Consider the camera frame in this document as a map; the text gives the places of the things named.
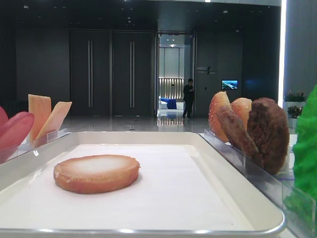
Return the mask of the bread slice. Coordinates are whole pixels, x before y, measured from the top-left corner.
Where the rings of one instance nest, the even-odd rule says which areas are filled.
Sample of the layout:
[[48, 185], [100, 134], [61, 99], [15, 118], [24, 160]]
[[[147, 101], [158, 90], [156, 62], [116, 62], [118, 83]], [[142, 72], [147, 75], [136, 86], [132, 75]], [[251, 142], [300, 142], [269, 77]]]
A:
[[57, 164], [53, 177], [59, 187], [76, 193], [95, 194], [131, 185], [140, 163], [123, 155], [94, 155], [71, 158]]

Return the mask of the brown meat patty inner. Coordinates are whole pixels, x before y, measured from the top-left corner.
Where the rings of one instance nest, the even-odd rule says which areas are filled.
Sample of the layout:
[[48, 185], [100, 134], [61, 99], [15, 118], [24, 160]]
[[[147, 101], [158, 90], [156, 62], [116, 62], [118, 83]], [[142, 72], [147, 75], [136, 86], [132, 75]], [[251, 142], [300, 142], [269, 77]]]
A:
[[262, 156], [236, 113], [232, 109], [222, 107], [218, 116], [221, 117], [221, 127], [231, 145], [240, 149], [248, 159], [263, 168]]

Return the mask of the brown meat patty outer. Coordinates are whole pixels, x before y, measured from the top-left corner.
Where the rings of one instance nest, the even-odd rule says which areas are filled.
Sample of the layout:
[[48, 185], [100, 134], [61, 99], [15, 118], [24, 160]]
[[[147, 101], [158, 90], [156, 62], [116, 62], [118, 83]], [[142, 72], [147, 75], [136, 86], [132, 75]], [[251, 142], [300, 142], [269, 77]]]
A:
[[263, 169], [278, 173], [285, 163], [289, 146], [287, 115], [273, 99], [259, 98], [252, 102], [247, 132], [257, 146]]

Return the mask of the orange cheese slice left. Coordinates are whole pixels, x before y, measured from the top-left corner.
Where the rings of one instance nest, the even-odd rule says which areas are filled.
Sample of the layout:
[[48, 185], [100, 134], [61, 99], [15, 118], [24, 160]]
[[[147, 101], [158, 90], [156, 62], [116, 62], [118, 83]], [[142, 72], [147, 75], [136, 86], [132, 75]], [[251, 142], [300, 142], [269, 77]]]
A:
[[34, 141], [52, 111], [51, 98], [48, 96], [28, 95], [28, 112], [34, 115], [30, 131], [30, 141]]

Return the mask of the green lettuce leaf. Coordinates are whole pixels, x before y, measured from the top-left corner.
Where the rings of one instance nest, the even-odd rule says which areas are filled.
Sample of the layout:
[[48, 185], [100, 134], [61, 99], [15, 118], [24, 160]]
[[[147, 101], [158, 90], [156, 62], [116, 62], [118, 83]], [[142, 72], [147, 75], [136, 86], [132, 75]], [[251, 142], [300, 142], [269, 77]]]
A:
[[293, 173], [295, 187], [308, 195], [301, 198], [295, 191], [286, 197], [286, 208], [295, 212], [300, 220], [317, 231], [317, 88], [306, 100], [302, 114], [298, 118], [297, 142], [293, 146], [295, 156]]

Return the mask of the blue white sofa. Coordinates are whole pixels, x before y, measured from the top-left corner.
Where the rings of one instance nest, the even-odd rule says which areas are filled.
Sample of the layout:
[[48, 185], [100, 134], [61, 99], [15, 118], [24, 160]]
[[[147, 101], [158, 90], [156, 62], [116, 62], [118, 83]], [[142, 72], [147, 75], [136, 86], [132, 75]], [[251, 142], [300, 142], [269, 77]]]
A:
[[158, 99], [158, 108], [169, 110], [183, 110], [184, 102], [177, 101], [176, 99], [162, 98]]

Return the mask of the person in black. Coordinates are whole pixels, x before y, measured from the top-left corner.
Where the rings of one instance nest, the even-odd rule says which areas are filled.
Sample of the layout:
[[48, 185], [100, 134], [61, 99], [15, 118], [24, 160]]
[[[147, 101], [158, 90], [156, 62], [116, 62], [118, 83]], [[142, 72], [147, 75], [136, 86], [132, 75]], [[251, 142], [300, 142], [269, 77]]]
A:
[[194, 101], [194, 87], [193, 87], [193, 79], [188, 79], [187, 85], [184, 86], [183, 89], [184, 98], [183, 101], [185, 102], [185, 109], [183, 112], [183, 118], [187, 117], [188, 119], [191, 118], [191, 111]]

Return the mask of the bun half inner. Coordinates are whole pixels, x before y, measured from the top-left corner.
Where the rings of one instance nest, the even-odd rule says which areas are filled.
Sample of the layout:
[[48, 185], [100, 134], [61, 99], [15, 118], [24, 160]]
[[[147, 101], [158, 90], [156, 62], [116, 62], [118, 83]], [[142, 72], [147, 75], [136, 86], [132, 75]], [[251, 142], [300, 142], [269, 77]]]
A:
[[215, 134], [215, 136], [220, 139], [222, 142], [226, 143], [229, 141], [225, 132], [221, 127], [221, 117], [219, 117], [219, 113], [221, 113], [221, 108], [227, 107], [231, 109], [231, 103], [227, 96], [227, 93], [224, 91], [219, 91], [211, 99], [210, 107], [209, 107], [209, 126], [210, 130]]

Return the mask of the bun half outer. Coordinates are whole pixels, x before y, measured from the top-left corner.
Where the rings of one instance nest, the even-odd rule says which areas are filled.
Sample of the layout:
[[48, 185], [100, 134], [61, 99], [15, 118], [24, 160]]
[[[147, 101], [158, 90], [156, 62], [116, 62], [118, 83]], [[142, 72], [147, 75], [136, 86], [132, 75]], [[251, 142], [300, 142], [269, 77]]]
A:
[[233, 111], [241, 120], [245, 130], [247, 130], [251, 104], [252, 104], [252, 100], [248, 98], [238, 98], [231, 103], [231, 107]]

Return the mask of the white metal tray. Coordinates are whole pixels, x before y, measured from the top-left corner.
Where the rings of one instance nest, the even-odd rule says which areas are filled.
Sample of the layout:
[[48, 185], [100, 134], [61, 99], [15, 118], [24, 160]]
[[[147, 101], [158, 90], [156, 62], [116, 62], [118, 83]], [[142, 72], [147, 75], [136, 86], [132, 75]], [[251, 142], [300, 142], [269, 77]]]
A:
[[[77, 194], [56, 164], [116, 154], [141, 168], [130, 186]], [[3, 238], [275, 238], [286, 218], [215, 146], [190, 132], [75, 132], [0, 167]]]

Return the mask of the potted flowers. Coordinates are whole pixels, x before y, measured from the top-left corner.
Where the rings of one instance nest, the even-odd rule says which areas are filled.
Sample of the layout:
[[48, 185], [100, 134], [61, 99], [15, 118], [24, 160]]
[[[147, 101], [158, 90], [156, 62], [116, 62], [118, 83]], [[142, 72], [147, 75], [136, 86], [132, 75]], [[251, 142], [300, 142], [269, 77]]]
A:
[[306, 104], [307, 97], [304, 92], [293, 93], [291, 90], [284, 93], [283, 109], [286, 111], [289, 119], [298, 118]]

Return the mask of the wall screen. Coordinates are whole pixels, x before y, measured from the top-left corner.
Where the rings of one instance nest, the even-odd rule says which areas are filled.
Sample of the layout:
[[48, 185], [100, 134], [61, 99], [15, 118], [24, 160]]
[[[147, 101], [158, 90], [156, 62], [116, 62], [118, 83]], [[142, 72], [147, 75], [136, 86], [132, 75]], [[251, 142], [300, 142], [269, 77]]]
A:
[[237, 90], [238, 81], [237, 80], [222, 80], [221, 89], [222, 90]]

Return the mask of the clear acrylic left rail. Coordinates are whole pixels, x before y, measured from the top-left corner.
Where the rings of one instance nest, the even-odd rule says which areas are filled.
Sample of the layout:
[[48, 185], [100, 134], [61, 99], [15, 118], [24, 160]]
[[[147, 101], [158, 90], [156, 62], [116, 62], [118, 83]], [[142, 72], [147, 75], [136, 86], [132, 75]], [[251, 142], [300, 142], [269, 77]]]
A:
[[69, 130], [67, 128], [64, 128], [59, 131], [50, 132], [47, 135], [42, 136], [41, 138], [34, 141], [23, 142], [19, 146], [4, 149], [0, 152], [0, 163], [3, 164], [6, 161], [9, 161], [17, 156], [37, 150], [37, 148], [39, 148], [40, 146], [46, 145], [49, 142], [52, 142], [58, 138], [67, 135], [68, 133]]

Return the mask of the clear acrylic rail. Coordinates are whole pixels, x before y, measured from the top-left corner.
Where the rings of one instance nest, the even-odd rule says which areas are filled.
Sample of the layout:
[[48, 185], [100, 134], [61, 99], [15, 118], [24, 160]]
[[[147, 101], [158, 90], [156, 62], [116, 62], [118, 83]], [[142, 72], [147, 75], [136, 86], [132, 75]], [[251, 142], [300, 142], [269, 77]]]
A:
[[37, 150], [37, 148], [39, 148], [40, 146], [46, 145], [49, 142], [52, 142], [58, 138], [67, 135], [68, 133], [69, 130], [67, 128], [64, 128], [59, 131], [50, 132], [47, 135], [42, 136], [41, 138], [34, 141], [23, 142], [19, 146], [4, 149], [0, 152], [0, 163], [3, 164], [6, 161], [9, 161], [17, 156]]
[[287, 228], [297, 238], [317, 236], [317, 202], [295, 187], [295, 177], [290, 168], [270, 175], [246, 159], [242, 152], [220, 141], [206, 129], [203, 138], [216, 149], [252, 185], [285, 213]]

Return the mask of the clear acrylic right rail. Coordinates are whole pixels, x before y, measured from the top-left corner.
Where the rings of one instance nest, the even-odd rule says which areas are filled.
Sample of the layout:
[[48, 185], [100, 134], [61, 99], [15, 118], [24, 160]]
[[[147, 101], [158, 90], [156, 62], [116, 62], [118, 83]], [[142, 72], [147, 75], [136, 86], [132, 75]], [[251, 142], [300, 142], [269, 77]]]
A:
[[270, 175], [246, 159], [242, 152], [220, 141], [206, 129], [203, 138], [216, 149], [252, 185], [285, 213], [287, 228], [297, 238], [317, 236], [317, 202], [295, 187], [295, 177], [290, 168]]

